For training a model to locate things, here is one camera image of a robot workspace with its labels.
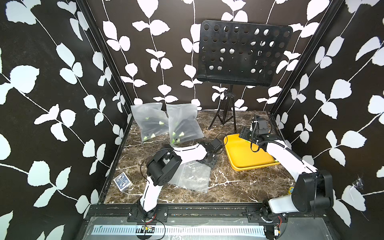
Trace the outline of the stack of clear zip-top bags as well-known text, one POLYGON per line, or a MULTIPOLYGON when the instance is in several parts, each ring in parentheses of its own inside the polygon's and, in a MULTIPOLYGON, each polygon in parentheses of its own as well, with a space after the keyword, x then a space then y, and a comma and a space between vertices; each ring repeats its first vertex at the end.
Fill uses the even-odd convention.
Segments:
POLYGON ((181 164, 168 184, 201 193, 208 192, 211 168, 197 161, 181 164))

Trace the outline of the purple eggplant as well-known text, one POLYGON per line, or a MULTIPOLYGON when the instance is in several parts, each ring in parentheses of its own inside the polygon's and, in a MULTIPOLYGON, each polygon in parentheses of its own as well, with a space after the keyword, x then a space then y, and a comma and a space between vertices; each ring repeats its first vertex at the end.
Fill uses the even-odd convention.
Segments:
POLYGON ((188 121, 182 120, 180 123, 178 123, 174 130, 171 130, 171 144, 175 145, 184 141, 186 137, 187 125, 188 121))
POLYGON ((167 132, 168 127, 164 121, 155 118, 146 118, 141 129, 142 141, 145 142, 167 132))

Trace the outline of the black perforated music stand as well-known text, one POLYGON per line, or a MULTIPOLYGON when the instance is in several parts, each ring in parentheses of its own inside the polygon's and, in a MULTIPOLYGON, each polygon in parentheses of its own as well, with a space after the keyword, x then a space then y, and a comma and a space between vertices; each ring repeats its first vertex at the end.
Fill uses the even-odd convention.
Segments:
POLYGON ((294 30, 290 26, 205 20, 200 30, 196 78, 229 85, 214 115, 236 120, 235 85, 270 87, 294 30))

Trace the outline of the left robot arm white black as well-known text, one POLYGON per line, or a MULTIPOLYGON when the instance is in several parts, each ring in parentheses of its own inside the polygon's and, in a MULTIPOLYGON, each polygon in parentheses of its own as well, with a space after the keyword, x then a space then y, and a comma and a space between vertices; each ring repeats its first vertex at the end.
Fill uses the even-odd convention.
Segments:
POLYGON ((224 144, 214 139, 210 143, 198 143, 189 147, 165 145, 148 159, 147 185, 139 204, 144 213, 157 207, 164 185, 206 193, 212 168, 224 144))

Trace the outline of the white perforated strip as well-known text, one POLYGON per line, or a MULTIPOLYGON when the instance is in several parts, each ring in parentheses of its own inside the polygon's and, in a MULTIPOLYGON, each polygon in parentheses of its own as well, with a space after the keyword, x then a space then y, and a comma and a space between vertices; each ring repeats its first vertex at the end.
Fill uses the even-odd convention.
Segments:
POLYGON ((263 226, 151 226, 95 225, 92 236, 245 236, 264 238, 263 226))

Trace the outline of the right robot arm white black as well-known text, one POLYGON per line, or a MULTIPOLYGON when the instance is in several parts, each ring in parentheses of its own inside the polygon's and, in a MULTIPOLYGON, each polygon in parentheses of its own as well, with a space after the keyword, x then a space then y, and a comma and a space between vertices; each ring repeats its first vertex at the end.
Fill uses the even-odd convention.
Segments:
POLYGON ((261 209, 264 217, 288 213, 315 214, 334 206, 332 175, 305 162, 280 136, 244 127, 239 137, 275 158, 296 182, 290 195, 264 201, 261 209))

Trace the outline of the clear zip-top bag top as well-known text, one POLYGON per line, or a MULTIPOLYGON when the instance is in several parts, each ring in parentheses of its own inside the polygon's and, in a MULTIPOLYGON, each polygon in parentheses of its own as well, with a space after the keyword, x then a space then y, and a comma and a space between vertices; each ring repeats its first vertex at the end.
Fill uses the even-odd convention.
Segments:
POLYGON ((133 117, 141 130, 143 142, 169 132, 169 119, 162 107, 163 103, 131 106, 133 117))

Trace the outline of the clear zip-top bag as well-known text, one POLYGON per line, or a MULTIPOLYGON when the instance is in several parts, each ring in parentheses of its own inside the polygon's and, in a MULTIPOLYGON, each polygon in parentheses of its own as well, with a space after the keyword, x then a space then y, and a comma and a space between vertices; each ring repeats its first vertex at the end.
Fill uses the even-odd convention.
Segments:
POLYGON ((169 132, 169 119, 162 107, 163 103, 131 106, 133 117, 141 130, 143 142, 169 132))
POLYGON ((170 144, 202 139, 203 131, 197 121, 198 108, 194 104, 166 105, 169 117, 170 144))

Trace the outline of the small printed card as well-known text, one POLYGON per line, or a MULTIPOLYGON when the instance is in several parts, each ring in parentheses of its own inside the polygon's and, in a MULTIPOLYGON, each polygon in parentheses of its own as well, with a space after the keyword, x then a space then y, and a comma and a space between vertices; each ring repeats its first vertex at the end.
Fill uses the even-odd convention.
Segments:
POLYGON ((128 178, 126 173, 121 173, 114 178, 114 183, 118 187, 120 192, 128 190, 132 185, 132 181, 128 178))

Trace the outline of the yellow plastic tray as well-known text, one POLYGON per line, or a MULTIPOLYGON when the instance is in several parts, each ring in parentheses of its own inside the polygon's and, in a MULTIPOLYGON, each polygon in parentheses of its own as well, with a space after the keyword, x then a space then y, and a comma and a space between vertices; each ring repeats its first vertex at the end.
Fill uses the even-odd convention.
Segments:
POLYGON ((224 142, 230 165, 237 172, 280 164, 264 150, 254 153, 251 150, 251 143, 241 139, 239 134, 227 135, 224 142))

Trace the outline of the black front mounting rail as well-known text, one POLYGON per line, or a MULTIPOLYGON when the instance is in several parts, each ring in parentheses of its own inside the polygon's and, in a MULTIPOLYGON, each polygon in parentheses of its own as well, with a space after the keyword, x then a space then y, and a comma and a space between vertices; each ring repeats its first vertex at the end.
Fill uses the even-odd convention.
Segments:
POLYGON ((86 221, 92 218, 121 218, 124 223, 143 223, 152 218, 162 223, 170 223, 171 218, 185 220, 187 218, 203 219, 229 219, 245 218, 247 223, 258 223, 261 225, 277 225, 278 223, 287 223, 289 220, 304 218, 309 220, 323 219, 328 217, 324 212, 313 216, 312 214, 289 213, 279 214, 275 217, 262 217, 260 209, 261 203, 229 203, 229 204, 159 204, 145 217, 144 212, 137 204, 107 204, 92 205, 85 217, 86 221))

